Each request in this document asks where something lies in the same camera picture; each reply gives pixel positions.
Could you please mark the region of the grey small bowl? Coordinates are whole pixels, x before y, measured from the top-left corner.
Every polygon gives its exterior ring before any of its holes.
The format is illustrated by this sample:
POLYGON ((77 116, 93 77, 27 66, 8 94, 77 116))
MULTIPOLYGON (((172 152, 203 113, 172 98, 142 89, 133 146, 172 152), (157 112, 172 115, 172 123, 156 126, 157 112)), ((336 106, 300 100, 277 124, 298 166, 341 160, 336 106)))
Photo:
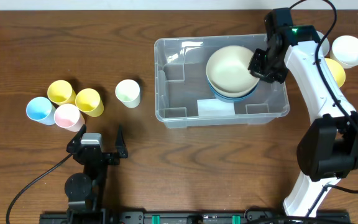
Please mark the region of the grey small bowl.
MULTIPOLYGON (((319 38, 322 39, 324 37, 324 34, 320 31, 317 31, 319 38)), ((327 38, 324 39, 323 43, 321 44, 320 50, 322 51, 324 56, 327 56, 330 50, 330 44, 329 40, 327 38)))

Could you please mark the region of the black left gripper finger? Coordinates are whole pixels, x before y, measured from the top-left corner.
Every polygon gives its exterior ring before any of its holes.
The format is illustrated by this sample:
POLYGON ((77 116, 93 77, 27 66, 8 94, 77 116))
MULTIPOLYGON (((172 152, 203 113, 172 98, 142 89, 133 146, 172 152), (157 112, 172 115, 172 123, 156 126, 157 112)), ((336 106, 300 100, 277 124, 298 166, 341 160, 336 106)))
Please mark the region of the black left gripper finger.
POLYGON ((124 141, 123 128, 119 126, 115 142, 116 152, 120 158, 128 158, 128 150, 124 141))
POLYGON ((82 125, 80 130, 75 134, 75 136, 67 144, 68 153, 77 153, 81 149, 81 138, 86 132, 86 125, 82 125))

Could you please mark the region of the beige large bowl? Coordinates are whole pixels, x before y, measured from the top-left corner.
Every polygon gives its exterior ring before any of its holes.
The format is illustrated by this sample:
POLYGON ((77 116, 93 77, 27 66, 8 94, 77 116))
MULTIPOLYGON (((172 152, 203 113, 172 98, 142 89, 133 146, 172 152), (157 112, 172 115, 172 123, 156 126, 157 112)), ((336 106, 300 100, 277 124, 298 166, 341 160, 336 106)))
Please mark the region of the beige large bowl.
POLYGON ((206 76, 213 88, 228 97, 245 95, 259 82, 248 70, 254 55, 248 48, 230 45, 215 51, 206 64, 206 76))

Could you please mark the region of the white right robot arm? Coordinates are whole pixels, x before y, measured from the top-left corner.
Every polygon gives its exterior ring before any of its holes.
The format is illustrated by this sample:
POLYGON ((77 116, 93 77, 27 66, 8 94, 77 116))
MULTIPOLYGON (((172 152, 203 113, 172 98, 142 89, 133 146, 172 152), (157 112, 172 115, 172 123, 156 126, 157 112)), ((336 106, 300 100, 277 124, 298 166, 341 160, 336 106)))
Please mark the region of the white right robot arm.
POLYGON ((310 127, 298 144, 300 174, 283 201, 287 216, 315 217, 331 189, 358 169, 358 112, 346 100, 320 49, 313 26, 296 26, 288 7, 264 18, 267 49, 257 49, 248 69, 268 83, 283 83, 292 73, 306 103, 310 127))

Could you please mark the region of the yellow small bowl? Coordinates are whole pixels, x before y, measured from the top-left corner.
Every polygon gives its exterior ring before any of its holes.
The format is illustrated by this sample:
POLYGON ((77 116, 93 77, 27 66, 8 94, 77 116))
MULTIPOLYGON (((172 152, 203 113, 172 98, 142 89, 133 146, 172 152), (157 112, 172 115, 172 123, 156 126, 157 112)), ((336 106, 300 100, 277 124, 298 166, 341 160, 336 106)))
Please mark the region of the yellow small bowl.
POLYGON ((333 59, 325 58, 325 61, 338 87, 342 87, 346 81, 346 73, 343 67, 333 59))

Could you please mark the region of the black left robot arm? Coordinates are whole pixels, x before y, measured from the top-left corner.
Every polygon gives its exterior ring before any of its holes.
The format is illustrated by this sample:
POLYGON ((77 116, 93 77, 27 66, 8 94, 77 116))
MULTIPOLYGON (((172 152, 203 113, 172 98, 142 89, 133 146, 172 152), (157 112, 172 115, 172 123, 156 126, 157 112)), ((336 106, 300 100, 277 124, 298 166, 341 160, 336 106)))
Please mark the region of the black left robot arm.
POLYGON ((128 158, 122 127, 118 127, 114 152, 103 149, 102 135, 87 133, 82 125, 67 144, 67 152, 83 166, 83 172, 71 175, 65 183, 68 197, 68 223, 117 223, 116 214, 101 207, 108 166, 118 166, 128 158))

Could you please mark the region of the white small bowl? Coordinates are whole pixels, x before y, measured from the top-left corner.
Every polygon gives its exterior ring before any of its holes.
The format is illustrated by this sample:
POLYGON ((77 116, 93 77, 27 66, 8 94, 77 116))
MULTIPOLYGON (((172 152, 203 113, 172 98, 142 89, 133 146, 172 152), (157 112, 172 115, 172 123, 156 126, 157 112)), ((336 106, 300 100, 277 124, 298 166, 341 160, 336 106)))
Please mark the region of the white small bowl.
POLYGON ((338 37, 331 45, 329 56, 344 69, 358 66, 358 38, 351 35, 338 37))

